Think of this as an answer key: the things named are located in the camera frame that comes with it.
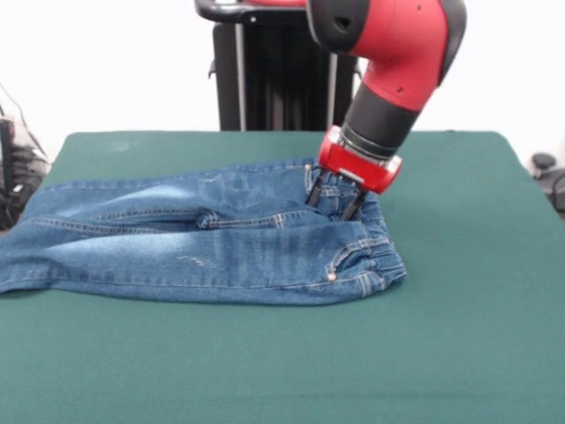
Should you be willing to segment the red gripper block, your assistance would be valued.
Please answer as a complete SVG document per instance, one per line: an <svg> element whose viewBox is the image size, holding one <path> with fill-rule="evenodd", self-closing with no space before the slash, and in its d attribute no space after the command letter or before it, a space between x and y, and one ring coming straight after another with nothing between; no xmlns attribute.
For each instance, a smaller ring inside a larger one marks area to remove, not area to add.
<svg viewBox="0 0 565 424"><path fill-rule="evenodd" d="M389 159L373 159L361 155L346 144L341 128L332 126L325 134L320 146L318 162L321 168L308 194L306 205L316 208L324 190L331 180L331 173L343 176L357 183L353 200L343 211L341 219L350 221L363 205L366 191L381 194L394 183L403 166L403 159L393 155Z"/></svg>

